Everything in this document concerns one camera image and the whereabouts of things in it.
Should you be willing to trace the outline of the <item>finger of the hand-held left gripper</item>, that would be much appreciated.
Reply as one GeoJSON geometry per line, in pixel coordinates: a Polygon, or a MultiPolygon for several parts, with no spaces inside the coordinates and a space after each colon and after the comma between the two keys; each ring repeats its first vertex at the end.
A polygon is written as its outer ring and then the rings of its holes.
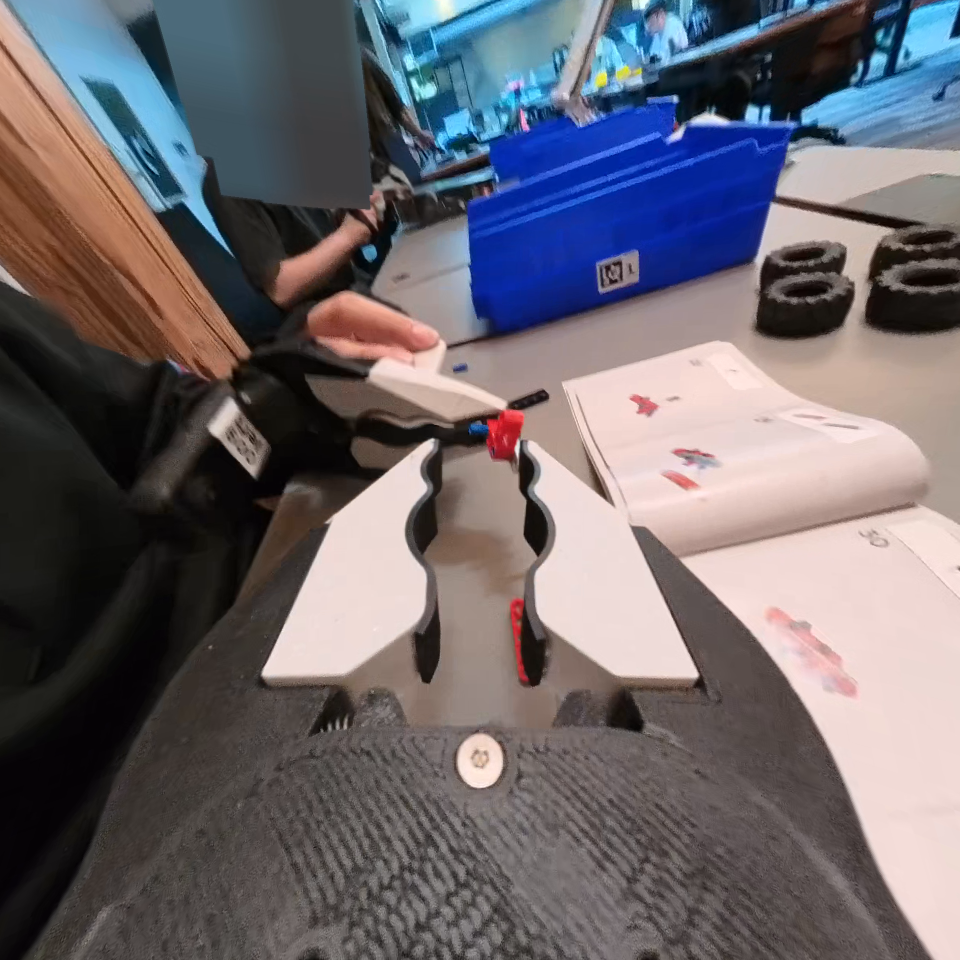
{"type": "Polygon", "coordinates": [[[449,376],[441,367],[448,346],[439,341],[414,354],[411,364],[382,358],[361,376],[307,373],[315,399],[348,422],[362,418],[393,419],[399,423],[462,423],[498,416],[508,401],[468,382],[449,376]]]}
{"type": "Polygon", "coordinates": [[[469,421],[436,423],[365,415],[354,421],[351,456],[363,469],[387,471],[425,442],[436,441],[444,449],[484,447],[487,428],[473,427],[469,421]]]}

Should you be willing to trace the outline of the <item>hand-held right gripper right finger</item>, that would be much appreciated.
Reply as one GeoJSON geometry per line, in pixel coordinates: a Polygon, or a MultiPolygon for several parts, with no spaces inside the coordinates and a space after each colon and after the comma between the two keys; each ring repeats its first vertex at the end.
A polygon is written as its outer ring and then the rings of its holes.
{"type": "Polygon", "coordinates": [[[517,449],[527,686],[694,687],[690,647],[628,520],[538,443],[517,449]]]}

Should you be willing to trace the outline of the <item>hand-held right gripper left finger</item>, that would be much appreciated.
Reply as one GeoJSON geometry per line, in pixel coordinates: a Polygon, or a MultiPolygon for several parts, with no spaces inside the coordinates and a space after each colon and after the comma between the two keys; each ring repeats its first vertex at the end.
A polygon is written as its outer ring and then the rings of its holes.
{"type": "Polygon", "coordinates": [[[431,683],[441,624],[426,551],[442,471],[440,443],[427,440],[326,522],[262,668],[267,687],[431,683]]]}

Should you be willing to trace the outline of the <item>red toy beam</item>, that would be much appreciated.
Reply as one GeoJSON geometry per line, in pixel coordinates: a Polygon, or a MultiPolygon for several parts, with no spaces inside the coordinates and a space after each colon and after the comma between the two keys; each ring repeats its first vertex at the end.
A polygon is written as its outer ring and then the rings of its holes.
{"type": "Polygon", "coordinates": [[[510,601],[509,616],[517,678],[522,687],[528,688],[530,686],[530,681],[524,666],[522,654],[522,629],[524,617],[524,600],[522,597],[515,597],[510,601]]]}

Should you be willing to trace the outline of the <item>red grey toy brick assembly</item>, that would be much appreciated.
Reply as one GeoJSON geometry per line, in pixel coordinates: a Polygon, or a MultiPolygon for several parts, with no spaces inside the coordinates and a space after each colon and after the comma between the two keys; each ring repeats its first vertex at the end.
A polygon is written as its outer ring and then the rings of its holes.
{"type": "Polygon", "coordinates": [[[472,421],[467,427],[467,435],[476,442],[484,442],[492,461],[507,463],[517,457],[523,426],[522,411],[505,409],[496,416],[472,421]]]}

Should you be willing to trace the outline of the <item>grey flat desk pad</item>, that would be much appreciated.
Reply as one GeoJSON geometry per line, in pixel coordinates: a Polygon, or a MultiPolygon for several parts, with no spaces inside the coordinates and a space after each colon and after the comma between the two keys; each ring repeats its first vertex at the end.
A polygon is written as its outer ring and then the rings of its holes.
{"type": "Polygon", "coordinates": [[[923,174],[834,202],[777,197],[782,207],[888,229],[959,228],[959,175],[923,174]]]}

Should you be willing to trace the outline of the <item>person's left hand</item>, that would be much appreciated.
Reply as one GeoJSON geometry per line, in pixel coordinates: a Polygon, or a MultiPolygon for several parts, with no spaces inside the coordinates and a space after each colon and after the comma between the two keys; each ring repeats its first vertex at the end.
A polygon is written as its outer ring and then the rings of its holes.
{"type": "Polygon", "coordinates": [[[309,337],[346,358],[390,358],[412,365],[441,340],[431,326],[379,301],[342,292],[315,305],[306,317],[309,337]]]}

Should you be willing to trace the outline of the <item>white instruction booklet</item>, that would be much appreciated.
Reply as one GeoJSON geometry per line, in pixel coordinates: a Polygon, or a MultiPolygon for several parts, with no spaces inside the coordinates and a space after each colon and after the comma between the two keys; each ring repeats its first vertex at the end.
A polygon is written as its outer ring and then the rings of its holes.
{"type": "Polygon", "coordinates": [[[919,939],[958,958],[958,524],[919,505],[922,451],[727,342],[562,387],[613,506],[771,656],[919,939]]]}

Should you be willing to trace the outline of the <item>person's black hoodie torso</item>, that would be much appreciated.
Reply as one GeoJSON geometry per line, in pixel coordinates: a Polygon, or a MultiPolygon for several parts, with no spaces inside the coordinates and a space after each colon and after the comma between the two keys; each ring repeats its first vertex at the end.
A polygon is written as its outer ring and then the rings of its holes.
{"type": "Polygon", "coordinates": [[[2,762],[186,655],[234,601],[258,494],[192,481],[158,511],[93,482],[2,498],[2,762]]]}

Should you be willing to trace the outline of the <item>blue storage bin with tag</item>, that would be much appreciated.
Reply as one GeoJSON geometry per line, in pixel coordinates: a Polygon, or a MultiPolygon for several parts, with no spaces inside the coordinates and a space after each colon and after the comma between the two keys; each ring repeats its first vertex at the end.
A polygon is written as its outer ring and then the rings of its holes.
{"type": "Polygon", "coordinates": [[[491,334],[534,329],[708,277],[758,254],[790,122],[651,128],[648,108],[562,129],[467,207],[470,293],[491,334]]]}

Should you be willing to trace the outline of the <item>wooden pillar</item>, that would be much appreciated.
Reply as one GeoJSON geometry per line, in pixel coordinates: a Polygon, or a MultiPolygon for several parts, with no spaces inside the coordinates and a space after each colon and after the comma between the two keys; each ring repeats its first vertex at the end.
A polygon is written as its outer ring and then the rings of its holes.
{"type": "Polygon", "coordinates": [[[78,335],[222,378],[250,352],[6,3],[2,267],[78,335]]]}

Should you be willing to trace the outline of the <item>slanted wooden board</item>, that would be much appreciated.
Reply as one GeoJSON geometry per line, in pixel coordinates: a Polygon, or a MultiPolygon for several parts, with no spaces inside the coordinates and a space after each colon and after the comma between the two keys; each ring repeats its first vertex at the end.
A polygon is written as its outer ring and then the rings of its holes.
{"type": "Polygon", "coordinates": [[[597,43],[609,24],[615,1],[583,1],[566,61],[550,94],[552,107],[577,127],[594,121],[583,88],[592,72],[597,43]]]}

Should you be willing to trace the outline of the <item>wooden background table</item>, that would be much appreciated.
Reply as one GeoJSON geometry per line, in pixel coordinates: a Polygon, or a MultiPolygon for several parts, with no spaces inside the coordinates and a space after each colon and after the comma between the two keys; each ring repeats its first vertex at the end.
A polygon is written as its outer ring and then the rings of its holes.
{"type": "Polygon", "coordinates": [[[660,90],[681,90],[715,82],[730,68],[763,61],[795,44],[809,42],[801,68],[823,72],[840,53],[852,58],[856,77],[866,83],[874,57],[884,56],[880,77],[896,76],[910,64],[906,33],[915,11],[927,2],[773,2],[767,16],[720,33],[673,54],[666,64],[644,71],[644,82],[660,90]]]}

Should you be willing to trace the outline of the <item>dark wall poster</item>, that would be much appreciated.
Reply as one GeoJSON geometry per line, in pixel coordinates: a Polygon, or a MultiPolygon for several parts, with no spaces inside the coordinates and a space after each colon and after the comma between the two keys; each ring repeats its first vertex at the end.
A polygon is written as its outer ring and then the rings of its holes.
{"type": "Polygon", "coordinates": [[[141,123],[120,88],[111,80],[83,76],[83,84],[123,142],[122,159],[130,162],[129,174],[157,210],[170,210],[186,199],[180,181],[162,151],[141,123]]]}

